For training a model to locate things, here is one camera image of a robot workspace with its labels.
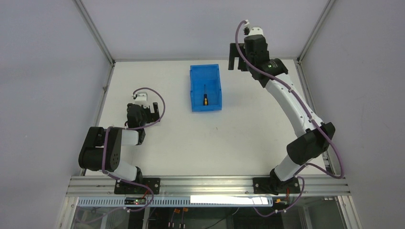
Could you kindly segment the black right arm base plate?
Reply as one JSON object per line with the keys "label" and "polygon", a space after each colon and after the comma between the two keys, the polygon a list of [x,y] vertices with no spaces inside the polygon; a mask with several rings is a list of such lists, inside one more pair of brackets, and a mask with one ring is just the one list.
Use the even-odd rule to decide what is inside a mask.
{"label": "black right arm base plate", "polygon": [[253,189],[255,194],[298,194],[301,189],[297,178],[293,177],[287,181],[278,181],[271,177],[254,177]]}

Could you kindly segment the black yellow screwdriver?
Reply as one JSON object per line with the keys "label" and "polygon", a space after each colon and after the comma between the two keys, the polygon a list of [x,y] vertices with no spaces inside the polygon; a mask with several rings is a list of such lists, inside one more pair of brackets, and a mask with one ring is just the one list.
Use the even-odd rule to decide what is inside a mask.
{"label": "black yellow screwdriver", "polygon": [[207,95],[207,92],[206,92],[206,85],[204,85],[203,105],[204,106],[208,105],[208,95]]}

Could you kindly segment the left aluminium frame post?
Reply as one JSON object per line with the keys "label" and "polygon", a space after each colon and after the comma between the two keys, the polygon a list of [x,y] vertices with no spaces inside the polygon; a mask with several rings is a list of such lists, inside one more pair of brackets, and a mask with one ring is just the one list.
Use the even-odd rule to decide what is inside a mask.
{"label": "left aluminium frame post", "polygon": [[109,51],[104,39],[102,38],[96,24],[94,23],[89,11],[87,10],[85,3],[82,0],[73,0],[73,3],[75,4],[80,16],[82,17],[86,27],[88,28],[89,32],[91,33],[94,41],[98,45],[100,51],[102,52],[104,58],[108,62],[108,71],[107,71],[107,76],[103,79],[102,83],[102,94],[100,97],[100,102],[97,107],[97,113],[96,117],[94,120],[94,125],[97,126],[100,123],[104,104],[106,101],[107,97],[107,92],[109,89],[110,81],[112,78],[112,74],[114,72],[114,68],[116,65],[116,61],[111,55],[111,52]]}

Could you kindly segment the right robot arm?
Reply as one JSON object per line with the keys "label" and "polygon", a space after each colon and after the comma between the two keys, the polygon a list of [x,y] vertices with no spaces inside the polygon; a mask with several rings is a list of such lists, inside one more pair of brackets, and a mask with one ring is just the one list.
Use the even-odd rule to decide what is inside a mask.
{"label": "right robot arm", "polygon": [[287,155],[273,168],[266,181],[260,181],[260,193],[277,195],[297,183],[294,177],[311,160],[324,153],[335,133],[334,125],[323,122],[296,92],[284,63],[270,59],[267,42],[263,35],[251,35],[244,43],[231,43],[228,69],[234,69],[238,58],[238,70],[250,72],[277,101],[290,121],[296,139],[286,147]]}

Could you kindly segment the blue plastic bin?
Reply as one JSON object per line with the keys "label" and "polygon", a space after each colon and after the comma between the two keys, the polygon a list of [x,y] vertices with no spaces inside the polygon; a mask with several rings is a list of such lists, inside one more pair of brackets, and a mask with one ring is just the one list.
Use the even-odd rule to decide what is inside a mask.
{"label": "blue plastic bin", "polygon": [[222,110],[222,88],[218,64],[190,66],[190,100],[193,112]]}

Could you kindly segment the aluminium front rail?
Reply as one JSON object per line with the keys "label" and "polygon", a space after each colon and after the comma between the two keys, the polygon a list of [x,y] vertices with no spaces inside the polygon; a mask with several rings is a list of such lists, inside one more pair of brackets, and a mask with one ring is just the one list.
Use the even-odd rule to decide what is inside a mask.
{"label": "aluminium front rail", "polygon": [[[216,196],[271,196],[255,194],[254,177],[268,176],[160,176],[160,193],[156,197],[189,197],[192,195]],[[334,179],[327,175],[302,175],[298,180],[304,197],[332,197],[351,195],[345,179]],[[108,176],[71,177],[68,197],[141,197],[141,195],[114,194],[116,180]]]}

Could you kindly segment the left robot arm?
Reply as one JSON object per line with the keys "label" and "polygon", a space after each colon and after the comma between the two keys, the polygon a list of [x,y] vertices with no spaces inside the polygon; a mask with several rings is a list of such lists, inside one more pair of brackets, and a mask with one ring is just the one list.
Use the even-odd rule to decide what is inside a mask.
{"label": "left robot arm", "polygon": [[123,146],[139,146],[143,143],[148,124],[159,120],[159,105],[127,104],[127,126],[103,128],[92,126],[85,137],[79,153],[78,164],[82,169],[101,171],[131,182],[143,184],[143,175],[139,167],[121,159]]}

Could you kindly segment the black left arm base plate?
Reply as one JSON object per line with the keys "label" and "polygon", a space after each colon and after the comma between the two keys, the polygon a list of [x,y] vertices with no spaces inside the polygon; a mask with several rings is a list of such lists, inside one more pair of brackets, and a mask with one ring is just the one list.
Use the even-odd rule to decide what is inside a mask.
{"label": "black left arm base plate", "polygon": [[[153,194],[157,195],[160,193],[160,182],[161,179],[158,177],[147,177],[143,178],[142,185],[149,187]],[[114,187],[114,194],[116,195],[141,195],[147,192],[145,187],[139,185],[129,184],[127,182],[116,182]]]}

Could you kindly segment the aluminium enclosure frame post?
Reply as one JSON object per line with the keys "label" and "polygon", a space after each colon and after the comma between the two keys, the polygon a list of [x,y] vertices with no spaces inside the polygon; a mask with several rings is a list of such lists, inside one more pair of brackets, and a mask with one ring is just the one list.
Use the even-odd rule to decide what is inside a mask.
{"label": "aluminium enclosure frame post", "polygon": [[316,106],[313,100],[313,95],[305,74],[304,70],[304,63],[307,58],[307,55],[313,46],[314,42],[316,41],[316,38],[324,26],[329,14],[332,12],[332,9],[334,8],[337,0],[328,0],[325,7],[322,10],[322,13],[320,14],[315,26],[313,27],[304,47],[302,48],[301,52],[297,56],[297,58],[294,60],[295,67],[298,73],[298,77],[301,83],[301,87],[303,89],[304,97],[306,102],[308,103],[309,107],[316,112]]}

